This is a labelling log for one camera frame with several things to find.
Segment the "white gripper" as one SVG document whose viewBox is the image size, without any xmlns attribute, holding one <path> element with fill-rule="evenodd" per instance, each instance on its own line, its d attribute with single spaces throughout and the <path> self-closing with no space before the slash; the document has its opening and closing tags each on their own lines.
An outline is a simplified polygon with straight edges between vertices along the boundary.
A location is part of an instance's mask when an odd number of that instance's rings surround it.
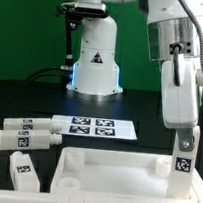
<svg viewBox="0 0 203 203">
<path fill-rule="evenodd" d="M 179 149 L 191 152 L 194 148 L 193 129 L 198 124 L 198 92 L 193 62 L 183 59 L 179 63 L 180 82 L 174 84 L 173 63 L 162 64 L 161 89 L 163 121 L 166 128 L 177 129 Z"/>
</svg>

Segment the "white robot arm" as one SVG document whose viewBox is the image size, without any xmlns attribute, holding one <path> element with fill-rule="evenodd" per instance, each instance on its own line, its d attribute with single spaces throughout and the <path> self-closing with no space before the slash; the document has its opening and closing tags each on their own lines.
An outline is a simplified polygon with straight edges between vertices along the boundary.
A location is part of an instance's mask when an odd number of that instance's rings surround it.
<svg viewBox="0 0 203 203">
<path fill-rule="evenodd" d="M 176 131 L 180 150 L 192 151 L 203 87 L 203 0 L 70 0 L 61 8 L 82 25 L 67 91 L 98 100 L 122 94 L 117 35 L 132 36 L 126 59 L 147 55 L 159 62 L 164 124 Z"/>
</svg>

